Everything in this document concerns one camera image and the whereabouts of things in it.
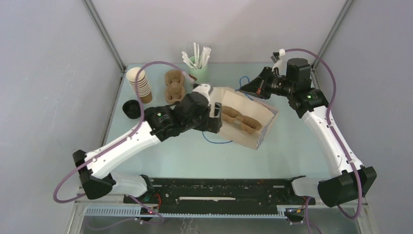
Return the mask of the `brown pulp cup carrier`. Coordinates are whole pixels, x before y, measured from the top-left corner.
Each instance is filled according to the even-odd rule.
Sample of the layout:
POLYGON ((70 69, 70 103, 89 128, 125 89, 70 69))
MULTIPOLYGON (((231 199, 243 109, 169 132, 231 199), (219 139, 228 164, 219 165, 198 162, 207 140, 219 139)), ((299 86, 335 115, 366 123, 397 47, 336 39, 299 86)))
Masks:
POLYGON ((242 131, 247 132, 249 135, 261 129, 262 124, 256 119, 245 116, 238 110, 229 107, 222 107, 222 118, 223 121, 229 124, 239 124, 242 131))

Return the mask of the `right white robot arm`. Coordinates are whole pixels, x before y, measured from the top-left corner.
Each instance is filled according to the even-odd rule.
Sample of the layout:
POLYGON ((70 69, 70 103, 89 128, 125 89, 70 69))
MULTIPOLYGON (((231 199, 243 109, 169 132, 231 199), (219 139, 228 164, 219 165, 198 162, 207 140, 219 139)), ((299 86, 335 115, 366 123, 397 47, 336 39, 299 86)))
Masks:
POLYGON ((375 181, 375 169, 365 167, 343 139, 329 111, 323 92, 312 87, 311 66, 306 59, 292 58, 286 74, 277 68, 264 67, 251 82, 240 87, 249 96, 269 99, 272 95, 286 97, 290 107, 308 126, 327 162, 330 178, 297 177, 283 191, 286 202, 295 204, 303 196, 320 198, 328 207, 359 200, 375 181))

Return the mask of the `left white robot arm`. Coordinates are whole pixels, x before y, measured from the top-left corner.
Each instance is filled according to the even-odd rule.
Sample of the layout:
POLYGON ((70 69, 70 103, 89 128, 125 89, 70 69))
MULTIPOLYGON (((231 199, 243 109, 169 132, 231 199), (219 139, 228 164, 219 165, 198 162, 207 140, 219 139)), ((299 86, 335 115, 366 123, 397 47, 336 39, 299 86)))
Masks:
POLYGON ((140 126, 97 150, 73 153, 86 197, 94 200, 108 194, 124 194, 142 203, 152 201, 154 187, 147 175, 121 175, 113 173, 113 169, 138 152, 188 130, 218 133, 221 116, 221 103, 211 104, 199 92, 189 93, 174 104, 147 108, 140 126))

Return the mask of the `blue checkered paper bag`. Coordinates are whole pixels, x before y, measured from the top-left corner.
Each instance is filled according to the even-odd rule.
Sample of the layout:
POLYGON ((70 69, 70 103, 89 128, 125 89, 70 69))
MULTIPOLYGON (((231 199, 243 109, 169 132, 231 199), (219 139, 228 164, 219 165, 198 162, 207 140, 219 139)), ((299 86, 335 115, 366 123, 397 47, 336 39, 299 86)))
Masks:
POLYGON ((222 127, 218 135, 225 139, 213 141, 202 133, 212 144, 236 143, 257 150, 279 116, 275 107, 230 87, 214 87, 211 100, 222 105, 222 127))

